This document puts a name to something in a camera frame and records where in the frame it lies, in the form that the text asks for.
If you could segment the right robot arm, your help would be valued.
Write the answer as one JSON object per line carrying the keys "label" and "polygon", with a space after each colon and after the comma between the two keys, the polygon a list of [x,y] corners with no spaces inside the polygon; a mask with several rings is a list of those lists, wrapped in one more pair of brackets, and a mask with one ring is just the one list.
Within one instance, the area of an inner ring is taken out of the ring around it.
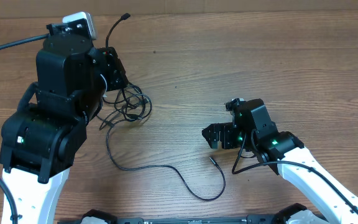
{"label": "right robot arm", "polygon": [[210,148],[252,152],[258,166],[270,167],[294,185],[323,216],[318,218],[301,205],[293,205],[273,222],[358,223],[358,197],[320,165],[299,138],[278,131],[263,100],[235,98],[225,107],[232,121],[213,123],[202,131]]}

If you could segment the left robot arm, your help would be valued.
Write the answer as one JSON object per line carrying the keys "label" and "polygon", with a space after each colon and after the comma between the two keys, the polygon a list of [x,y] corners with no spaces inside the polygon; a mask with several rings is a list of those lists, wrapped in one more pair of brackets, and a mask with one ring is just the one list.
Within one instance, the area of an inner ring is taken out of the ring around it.
{"label": "left robot arm", "polygon": [[89,37],[55,34],[35,58],[37,81],[3,124],[0,164],[10,196],[3,223],[52,223],[86,127],[103,95],[128,80],[113,47],[96,48]]}

